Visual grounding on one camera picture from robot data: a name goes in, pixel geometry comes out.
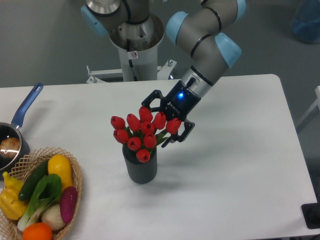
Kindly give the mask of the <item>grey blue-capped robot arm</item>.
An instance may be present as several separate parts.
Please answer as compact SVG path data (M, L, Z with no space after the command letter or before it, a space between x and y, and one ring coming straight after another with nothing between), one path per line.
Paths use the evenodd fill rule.
M126 82L155 80L158 45L164 36L184 50L193 65L172 90L163 96L154 90L142 105L160 100L153 112L163 112L168 120L180 119L184 131L170 136L166 143L183 142L194 128L187 116L196 104L240 57L241 48L223 29L243 16L244 0L203 0L193 15L175 13L163 24L150 12L147 0L88 0L81 14L100 36L109 36L117 47L122 77Z

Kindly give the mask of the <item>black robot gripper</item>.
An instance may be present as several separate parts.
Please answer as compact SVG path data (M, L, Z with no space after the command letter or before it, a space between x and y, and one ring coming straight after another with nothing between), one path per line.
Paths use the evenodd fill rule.
M159 105L151 107L151 103L156 99L160 100ZM166 96L160 90L155 89L141 102L141 105L152 113L164 113L167 121L178 118L183 122L183 132L169 136L161 145L162 148L165 148L169 143L181 143L188 137L195 127L195 123L186 118L200 100L201 98L193 94L188 86L180 80Z

